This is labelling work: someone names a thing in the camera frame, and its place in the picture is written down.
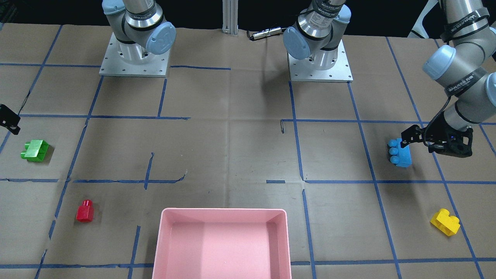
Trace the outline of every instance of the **black background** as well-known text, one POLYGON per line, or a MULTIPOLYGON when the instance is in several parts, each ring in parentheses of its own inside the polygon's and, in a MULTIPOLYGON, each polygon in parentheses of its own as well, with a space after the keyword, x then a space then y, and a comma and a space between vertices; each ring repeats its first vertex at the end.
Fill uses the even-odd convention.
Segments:
MULTIPOLYGON (((18 9, 16 23, 109 25, 101 0, 14 0, 18 9)), ((157 0, 165 17, 176 27, 195 29, 222 28, 222 0, 157 0)), ((427 0, 349 0, 352 11, 348 35, 406 37, 427 0)), ((496 18, 496 0, 484 0, 496 18)), ((288 27, 310 0, 239 0, 239 28, 261 31, 288 27)), ((437 5, 424 20, 432 38, 443 31, 444 17, 437 5)))

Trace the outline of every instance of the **green toy block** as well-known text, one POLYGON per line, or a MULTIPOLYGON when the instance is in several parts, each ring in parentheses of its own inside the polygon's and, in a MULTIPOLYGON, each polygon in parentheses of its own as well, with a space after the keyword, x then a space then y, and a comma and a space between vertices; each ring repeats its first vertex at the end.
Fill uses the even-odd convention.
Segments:
POLYGON ((50 145, 42 139, 33 139, 30 142, 26 142, 24 145, 26 150, 21 152, 21 158, 30 162, 43 162, 48 146, 50 145))

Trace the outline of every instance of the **red toy block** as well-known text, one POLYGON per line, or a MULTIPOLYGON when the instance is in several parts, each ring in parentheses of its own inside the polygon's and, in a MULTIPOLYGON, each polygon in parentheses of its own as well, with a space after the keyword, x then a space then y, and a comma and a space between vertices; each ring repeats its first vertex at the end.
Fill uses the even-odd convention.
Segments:
POLYGON ((93 221, 93 202, 91 200, 84 200, 83 204, 77 209, 76 220, 80 222, 93 221))

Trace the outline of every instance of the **metal post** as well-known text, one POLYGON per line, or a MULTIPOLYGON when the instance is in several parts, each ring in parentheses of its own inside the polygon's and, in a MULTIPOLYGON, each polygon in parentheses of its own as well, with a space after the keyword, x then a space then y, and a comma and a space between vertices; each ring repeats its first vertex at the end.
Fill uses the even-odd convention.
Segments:
POLYGON ((222 32, 238 36, 238 0, 222 0, 224 24, 222 32))

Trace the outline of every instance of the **blue tape grid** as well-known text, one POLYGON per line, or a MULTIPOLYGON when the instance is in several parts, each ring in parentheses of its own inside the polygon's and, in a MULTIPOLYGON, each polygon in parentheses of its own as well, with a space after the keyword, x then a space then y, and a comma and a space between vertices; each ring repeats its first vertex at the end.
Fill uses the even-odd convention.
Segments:
MULTIPOLYGON (((86 67, 86 68, 99 68, 100 66, 99 65, 53 65, 53 64, 46 64, 46 61, 48 60, 48 57, 50 55, 50 52, 52 51, 53 49, 53 46, 55 45, 55 42, 58 38, 58 35, 60 34, 60 31, 62 29, 62 26, 59 28, 57 34, 56 34, 56 37, 49 49, 49 52, 47 54, 47 56, 45 57, 44 61, 42 64, 14 64, 14 63, 0 63, 0 66, 4 65, 4 66, 36 66, 36 67, 40 67, 40 70, 38 71, 38 74, 35 78, 35 80, 33 81, 33 84, 31 86, 31 90, 34 88, 35 86, 35 83, 37 81, 37 79, 39 78, 40 74, 41 74, 41 70, 43 67, 86 67)), ((396 255, 395 255, 395 252, 394 252, 394 246, 393 246, 393 242, 392 242, 392 238, 390 236, 390 232, 389 232, 389 228, 388 228, 388 225, 387 225, 387 219, 386 219, 386 215, 385 215, 385 212, 384 212, 384 209, 383 209, 383 206, 382 206, 382 202, 381 202, 381 198, 380 198, 380 192, 378 190, 378 187, 377 187, 377 184, 379 183, 436 183, 436 184, 444 184, 445 188, 446 188, 446 192, 448 194, 448 197, 450 199, 450 202, 451 202, 451 205, 453 207, 453 209, 455 210, 455 215, 457 215, 459 217, 459 214, 458 214, 458 211, 456 210, 456 207, 455 207, 455 204, 454 204, 454 201, 453 201, 453 198, 449 192, 449 187, 448 187, 448 184, 489 184, 489 185, 496 185, 496 182, 495 181, 447 181, 445 180, 444 178, 444 175, 442 173, 442 170, 441 170, 441 167, 439 165, 439 162, 437 161, 437 158, 435 155, 433 155, 434 157, 434 160, 436 162, 436 165, 438 167, 438 170, 439 170, 439 173, 441 175, 441 178, 442 180, 418 180, 418 181, 403 181, 403 180, 376 180, 375 179, 375 175, 373 173, 373 168, 372 168, 372 164, 371 164, 371 161, 370 161, 370 156, 368 154, 368 148, 367 148, 367 143, 365 141, 365 137, 364 137, 364 134, 363 134, 363 130, 362 130, 362 127, 361 127, 361 123, 394 123, 394 124, 420 124, 422 126, 424 126, 424 124, 427 124, 428 122, 422 122, 421 118, 420 118, 420 114, 418 113, 418 110, 417 110, 417 107, 415 105, 415 102, 413 100, 413 97, 411 95, 411 92, 410 92, 410 89, 408 88, 408 84, 405 80, 405 77, 403 75, 403 72, 401 71, 401 68, 400 68, 400 65, 396 59, 396 56, 395 56, 395 53, 391 47, 391 44, 390 44, 390 41, 389 39, 386 37, 386 40, 388 42, 388 45, 390 47, 390 50, 391 50, 391 53, 393 55, 393 58, 395 60, 395 63, 398 67, 398 71, 402 77, 402 80, 404 82, 404 85, 405 85, 405 88, 407 90, 407 93, 410 97, 410 100, 412 102, 412 105, 414 107, 414 110, 415 110, 415 113, 417 114, 417 117, 418 117, 418 121, 370 121, 370 120, 360 120, 359 118, 359 115, 358 115, 358 109, 356 107, 356 103, 355 103, 355 100, 354 100, 354 97, 353 97, 353 92, 352 92, 352 89, 351 89, 351 86, 350 84, 348 84, 348 87, 349 87, 349 90, 350 90, 350 96, 352 97, 352 101, 353 101, 353 105, 354 105, 354 109, 355 109, 355 113, 356 113, 356 116, 357 116, 357 119, 356 120, 315 120, 315 119, 297 119, 296 117, 296 110, 295 110, 295 103, 294 103, 294 97, 293 97, 293 90, 292 90, 292 85, 291 83, 289 83, 289 86, 290 86, 290 94, 291 94, 291 103, 292 103, 292 108, 293 108, 293 119, 283 119, 281 120, 281 123, 283 122, 293 122, 294 123, 294 127, 295 127, 295 139, 296 139, 296 143, 297 143, 297 152, 298 152, 298 160, 299 160, 299 167, 300 167, 300 176, 303 179, 303 167, 302 167, 302 161, 301 161, 301 152, 300 152, 300 145, 299 145, 299 137, 298 137, 298 127, 297 127, 297 123, 298 122, 331 122, 331 123, 339 123, 339 122, 342 122, 342 123, 357 123, 360 127, 360 130, 361 130, 361 136, 362 136, 362 140, 364 142, 364 149, 366 150, 366 154, 367 154, 367 157, 368 157, 368 161, 369 161, 369 167, 371 169, 371 174, 372 174, 372 179, 373 180, 363 180, 363 181, 340 181, 340 180, 319 180, 319 181, 312 181, 312 180, 304 180, 306 183, 340 183, 340 184, 356 184, 356 183, 367 183, 367 184, 374 184, 375 186, 375 189, 376 189, 376 194, 377 194, 377 198, 379 200, 379 205, 381 207, 381 212, 382 212, 382 215, 383 215, 383 220, 384 220, 384 224, 385 224, 385 227, 386 227, 386 231, 388 233, 388 238, 389 238, 389 241, 390 241, 390 245, 391 245, 391 249, 392 249, 392 253, 393 253, 393 257, 394 259, 393 260, 369 260, 369 261, 315 261, 314 258, 313 258, 313 245, 312 245, 312 242, 311 242, 311 231, 310 231, 310 220, 309 220, 309 214, 308 214, 308 205, 307 205, 307 199, 306 199, 306 194, 305 194, 305 191, 303 190, 302 192, 302 196, 303 196, 303 200, 304 200, 304 210, 305 210, 305 215, 306 215, 306 223, 307 223, 307 234, 308 234, 308 240, 309 240, 309 248, 310 248, 310 262, 292 262, 291 265, 292 266, 312 266, 312 276, 313 278, 315 279, 316 278, 316 271, 315 271, 315 266, 318 266, 318 265, 366 265, 366 264, 395 264, 396 265, 396 268, 397 268, 397 271, 398 271, 398 277, 401 278, 401 273, 400 273, 400 270, 399 270, 399 263, 432 263, 432 262, 475 262, 476 264, 476 267, 477 267, 477 270, 479 272, 479 275, 481 278, 484 278, 484 276, 482 275, 482 272, 481 272, 481 269, 479 267, 479 264, 478 262, 496 262, 496 258, 477 258, 473 252, 473 249, 472 249, 472 246, 470 244, 470 241, 467 237, 467 234, 465 232, 465 229, 463 227, 463 224, 462 222, 460 222, 461 224, 461 228, 462 228, 462 232, 464 234, 464 237, 466 239, 466 242, 467 242, 467 245, 469 246, 469 249, 471 251, 471 254, 472 254, 472 258, 446 258, 446 259, 397 259, 396 258, 396 255)), ((207 69, 207 70, 231 70, 230 68, 215 68, 215 67, 196 67, 196 66, 171 66, 171 68, 191 68, 191 69, 207 69)), ((88 113, 88 115, 35 115, 35 114, 21 114, 20 116, 21 117, 63 117, 63 118, 86 118, 86 125, 88 124, 89 120, 92 119, 92 118, 122 118, 122 119, 164 119, 164 120, 187 120, 189 119, 189 117, 160 117, 160 114, 161 114, 161 110, 162 110, 162 105, 163 105, 163 102, 164 102, 164 98, 165 98, 165 88, 166 88, 166 84, 167 84, 167 80, 164 81, 164 87, 163 87, 163 91, 162 91, 162 96, 161 96, 161 101, 160 101, 160 107, 159 107, 159 111, 158 111, 158 114, 157 114, 157 117, 150 117, 150 116, 105 116, 105 115, 99 115, 99 116, 93 116, 91 113, 92 113, 92 110, 93 110, 93 107, 94 107, 94 104, 96 102, 96 98, 98 96, 98 92, 100 90, 100 86, 101 86, 101 83, 102 83, 102 80, 103 80, 103 77, 101 78, 100 80, 100 83, 99 83, 99 86, 98 86, 98 89, 97 89, 97 92, 95 93, 95 97, 93 99, 93 103, 91 105, 91 108, 90 108, 90 112, 88 113)), ((489 137, 487 136, 486 132, 484 131, 484 128, 483 128, 483 125, 496 125, 496 123, 482 123, 480 124, 480 127, 481 127, 481 130, 483 131, 483 134, 484 136, 486 137, 486 140, 488 141, 489 145, 491 146, 491 149, 493 150, 493 152, 495 152, 495 155, 496 155, 496 151, 493 147, 493 145, 491 144, 491 141, 489 140, 489 137)), ((57 209, 56 209, 56 218, 57 218, 57 215, 60 211, 60 206, 62 204, 62 200, 63 200, 63 195, 65 193, 65 190, 66 190, 66 187, 67 187, 67 184, 70 180, 70 174, 72 173, 72 169, 74 167, 74 163, 75 163, 75 160, 77 158, 77 154, 78 154, 78 151, 79 151, 79 148, 81 146, 81 143, 82 143, 82 140, 84 138, 84 133, 86 131, 86 127, 83 129, 82 133, 81 133, 81 137, 80 137, 80 140, 78 142, 78 146, 76 148, 76 152, 74 154, 74 157, 73 157, 73 160, 72 160, 72 163, 71 163, 71 167, 69 169, 69 173, 68 173, 68 176, 67 176, 67 180, 65 182, 65 185, 64 185, 64 189, 61 193, 61 197, 60 197, 60 200, 59 200, 59 204, 57 206, 57 209)), ((8 138, 10 136, 10 133, 7 133, 7 135, 5 136, 5 138, 3 139, 3 142, 2 144, 0 145, 0 153, 2 151, 2 149, 4 148, 8 138)), ((150 172, 150 169, 151 169, 151 163, 152 163, 152 159, 153 159, 153 154, 152 154, 152 157, 150 158, 150 161, 149 161, 149 166, 148 166, 148 169, 147 169, 147 174, 146 174, 146 177, 145 177, 145 180, 76 180, 74 182, 77 182, 77 183, 143 183, 145 184, 145 188, 146 186, 148 185, 148 183, 175 183, 175 182, 178 182, 178 181, 181 181, 182 179, 184 179, 184 176, 178 180, 149 180, 149 172, 150 172)), ((53 183, 53 182, 57 182, 58 179, 7 179, 7 178, 2 178, 0 179, 0 181, 10 181, 10 182, 27 182, 27 181, 32 181, 32 182, 47 182, 47 183, 53 183)), ((268 184, 280 184, 280 183, 285 183, 284 180, 267 180, 266 181, 268 184)), ((51 229, 50 229, 50 237, 51 237, 51 234, 53 232, 53 229, 55 227, 55 223, 56 223, 56 219, 54 219, 52 221, 52 225, 51 225, 51 229)), ((135 259, 135 255, 136 255, 136 250, 137 250, 137 243, 138 243, 138 239, 139 239, 139 232, 140 232, 140 226, 138 226, 136 228, 136 236, 135 236, 135 241, 134 241, 134 246, 133 246, 133 252, 132 252, 132 257, 131 257, 131 263, 130 264, 109 264, 109 265, 63 265, 63 264, 43 264, 43 261, 44 261, 44 258, 45 258, 45 254, 46 254, 46 251, 45 253, 43 253, 43 256, 41 258, 41 261, 40 261, 40 264, 33 264, 33 265, 0 265, 0 269, 37 269, 37 275, 35 278, 37 278, 39 276, 39 272, 41 269, 44 269, 44 268, 127 268, 129 269, 129 273, 128 273, 128 277, 130 278, 132 276, 132 269, 133 268, 152 268, 153 267, 153 263, 145 263, 145 264, 135 264, 134 263, 134 259, 135 259)))

